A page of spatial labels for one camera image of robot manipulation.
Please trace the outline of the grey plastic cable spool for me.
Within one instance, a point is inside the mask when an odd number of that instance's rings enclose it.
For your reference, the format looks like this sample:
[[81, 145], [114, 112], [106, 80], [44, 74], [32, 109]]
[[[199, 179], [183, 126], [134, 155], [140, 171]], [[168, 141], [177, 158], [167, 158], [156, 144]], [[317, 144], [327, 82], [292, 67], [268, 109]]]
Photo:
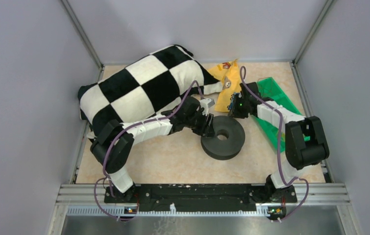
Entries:
[[228, 116], [213, 118], [213, 137], [202, 137], [201, 145], [204, 152], [213, 159], [226, 161], [235, 157], [245, 142], [243, 126]]

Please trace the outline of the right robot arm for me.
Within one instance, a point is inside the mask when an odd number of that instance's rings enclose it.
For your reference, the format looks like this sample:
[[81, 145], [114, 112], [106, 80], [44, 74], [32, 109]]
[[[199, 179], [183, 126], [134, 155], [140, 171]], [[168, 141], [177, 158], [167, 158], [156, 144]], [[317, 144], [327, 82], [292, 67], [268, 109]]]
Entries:
[[262, 98], [257, 83], [240, 84], [241, 92], [232, 100], [229, 116], [248, 118], [254, 116], [277, 128], [277, 145], [285, 142], [285, 160], [277, 150], [277, 171], [266, 179], [265, 197], [277, 202], [290, 187], [313, 165], [329, 157], [329, 147], [321, 120], [289, 111], [272, 99]]

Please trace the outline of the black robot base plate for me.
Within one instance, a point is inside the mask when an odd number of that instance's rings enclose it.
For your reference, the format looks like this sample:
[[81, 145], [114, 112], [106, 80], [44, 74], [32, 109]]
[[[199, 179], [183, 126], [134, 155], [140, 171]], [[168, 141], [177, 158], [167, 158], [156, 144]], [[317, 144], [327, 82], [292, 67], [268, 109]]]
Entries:
[[249, 212], [260, 203], [296, 203], [295, 189], [267, 189], [263, 184], [141, 184], [125, 193], [106, 188], [106, 204], [132, 203], [140, 212]]

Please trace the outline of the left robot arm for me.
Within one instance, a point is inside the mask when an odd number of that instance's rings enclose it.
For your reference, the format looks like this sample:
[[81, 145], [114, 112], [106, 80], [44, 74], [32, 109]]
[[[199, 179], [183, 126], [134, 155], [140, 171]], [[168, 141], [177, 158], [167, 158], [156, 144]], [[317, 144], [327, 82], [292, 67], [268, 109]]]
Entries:
[[116, 188], [116, 197], [122, 202], [134, 198], [134, 182], [125, 164], [132, 147], [143, 141], [168, 136], [189, 128], [201, 137], [214, 137], [213, 114], [209, 108], [214, 105], [211, 98], [197, 100], [186, 97], [177, 107], [164, 111], [152, 118], [132, 123], [112, 120], [106, 124], [94, 139], [91, 152], [104, 168], [105, 176]]

